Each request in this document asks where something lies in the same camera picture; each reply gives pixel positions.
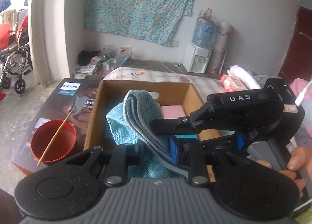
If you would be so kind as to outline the person's right hand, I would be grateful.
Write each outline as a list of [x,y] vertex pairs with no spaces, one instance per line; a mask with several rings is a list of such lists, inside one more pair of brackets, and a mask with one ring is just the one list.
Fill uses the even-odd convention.
[[312,149],[306,146],[298,146],[291,153],[291,158],[287,164],[286,170],[281,170],[280,173],[292,179],[300,192],[300,198],[303,197],[303,189],[306,186],[307,179],[298,179],[296,171],[304,168],[309,176],[309,181],[312,180]]

